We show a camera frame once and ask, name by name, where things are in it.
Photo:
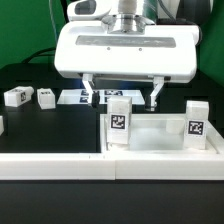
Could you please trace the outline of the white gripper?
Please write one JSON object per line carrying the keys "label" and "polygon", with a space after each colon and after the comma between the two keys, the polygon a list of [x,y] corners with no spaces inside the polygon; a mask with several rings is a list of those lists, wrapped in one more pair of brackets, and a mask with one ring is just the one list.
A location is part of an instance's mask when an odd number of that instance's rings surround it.
{"label": "white gripper", "polygon": [[83,74],[88,104],[97,108],[100,95],[93,75],[105,79],[153,80],[145,108],[154,111],[164,79],[187,83],[197,70],[196,25],[149,25],[142,33],[110,33],[99,21],[66,24],[59,35],[54,64],[66,78]]}

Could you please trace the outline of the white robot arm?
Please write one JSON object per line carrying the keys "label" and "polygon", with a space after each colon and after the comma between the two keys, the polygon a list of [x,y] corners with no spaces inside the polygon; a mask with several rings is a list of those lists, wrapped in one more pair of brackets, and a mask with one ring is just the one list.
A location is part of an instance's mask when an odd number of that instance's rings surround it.
{"label": "white robot arm", "polygon": [[67,7],[54,64],[65,78],[80,78],[95,107],[97,79],[151,82],[146,102],[156,107],[163,85],[188,83],[197,70],[200,25],[214,0],[77,0]]}

